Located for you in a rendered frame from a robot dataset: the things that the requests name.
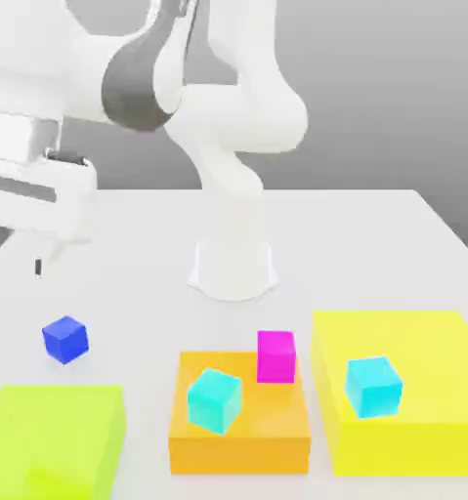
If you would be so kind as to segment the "large yellow box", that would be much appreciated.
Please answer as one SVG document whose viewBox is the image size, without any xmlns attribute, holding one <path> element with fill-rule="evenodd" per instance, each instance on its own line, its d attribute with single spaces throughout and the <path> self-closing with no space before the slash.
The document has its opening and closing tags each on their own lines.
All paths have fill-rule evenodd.
<svg viewBox="0 0 468 500">
<path fill-rule="evenodd" d="M 387 356 L 404 382 L 396 415 L 360 419 L 350 359 Z M 455 311 L 318 311 L 311 364 L 337 476 L 468 477 L 468 324 Z"/>
</svg>

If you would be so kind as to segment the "small magenta cube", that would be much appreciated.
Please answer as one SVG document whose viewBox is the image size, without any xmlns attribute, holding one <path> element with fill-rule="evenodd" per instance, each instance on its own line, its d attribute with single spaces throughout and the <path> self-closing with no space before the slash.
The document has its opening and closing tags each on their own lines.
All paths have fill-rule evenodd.
<svg viewBox="0 0 468 500">
<path fill-rule="evenodd" d="M 293 384 L 296 349 L 291 331 L 261 330 L 257 337 L 257 382 Z"/>
</svg>

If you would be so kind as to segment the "small blue cube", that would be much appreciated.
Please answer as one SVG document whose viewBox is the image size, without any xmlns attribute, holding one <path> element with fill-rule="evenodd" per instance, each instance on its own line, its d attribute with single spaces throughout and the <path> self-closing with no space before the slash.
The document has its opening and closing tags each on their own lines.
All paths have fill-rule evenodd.
<svg viewBox="0 0 468 500">
<path fill-rule="evenodd" d="M 86 326 L 71 316 L 64 316 L 42 328 L 47 353 L 67 364 L 89 350 Z"/>
</svg>

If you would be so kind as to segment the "small turquoise cube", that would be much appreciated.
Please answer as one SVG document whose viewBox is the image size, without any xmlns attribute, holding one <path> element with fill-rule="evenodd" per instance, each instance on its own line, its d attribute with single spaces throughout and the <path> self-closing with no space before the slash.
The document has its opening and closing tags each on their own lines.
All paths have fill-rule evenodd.
<svg viewBox="0 0 468 500">
<path fill-rule="evenodd" d="M 242 381 L 213 368 L 205 368 L 187 392 L 188 420 L 224 436 L 242 409 Z"/>
</svg>

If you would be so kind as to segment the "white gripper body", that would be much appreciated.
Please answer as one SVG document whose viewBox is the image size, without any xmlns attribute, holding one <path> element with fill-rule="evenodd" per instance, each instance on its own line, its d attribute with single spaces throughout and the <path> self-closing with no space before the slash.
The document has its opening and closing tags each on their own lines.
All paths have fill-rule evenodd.
<svg viewBox="0 0 468 500">
<path fill-rule="evenodd" d="M 85 158 L 66 162 L 41 158 L 19 165 L 0 160 L 0 178 L 51 188 L 53 202 L 0 189 L 0 226 L 46 234 L 59 241 L 91 236 L 97 173 Z"/>
</svg>

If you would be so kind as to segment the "small cyan cube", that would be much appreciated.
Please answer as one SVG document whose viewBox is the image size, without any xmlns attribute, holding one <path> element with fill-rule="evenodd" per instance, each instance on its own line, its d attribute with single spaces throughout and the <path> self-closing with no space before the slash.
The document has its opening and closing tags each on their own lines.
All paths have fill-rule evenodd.
<svg viewBox="0 0 468 500">
<path fill-rule="evenodd" d="M 404 382 L 387 356 L 350 359 L 345 393 L 360 419 L 396 415 Z"/>
</svg>

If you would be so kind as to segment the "large orange box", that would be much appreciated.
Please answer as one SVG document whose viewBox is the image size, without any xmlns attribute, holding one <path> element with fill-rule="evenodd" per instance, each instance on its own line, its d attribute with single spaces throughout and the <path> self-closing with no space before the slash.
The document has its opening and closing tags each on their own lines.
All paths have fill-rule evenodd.
<svg viewBox="0 0 468 500">
<path fill-rule="evenodd" d="M 206 368 L 242 381 L 242 409 L 223 436 L 188 421 L 187 391 Z M 254 352 L 182 352 L 168 438 L 174 475 L 306 474 L 311 431 L 302 379 L 259 384 Z"/>
</svg>

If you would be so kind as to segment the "large lime green box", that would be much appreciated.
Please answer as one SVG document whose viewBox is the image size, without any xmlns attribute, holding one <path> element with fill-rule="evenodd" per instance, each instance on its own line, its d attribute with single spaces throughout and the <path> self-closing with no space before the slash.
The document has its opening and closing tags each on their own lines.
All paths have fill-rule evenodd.
<svg viewBox="0 0 468 500">
<path fill-rule="evenodd" d="M 110 500 L 126 432 L 119 386 L 0 389 L 0 500 Z"/>
</svg>

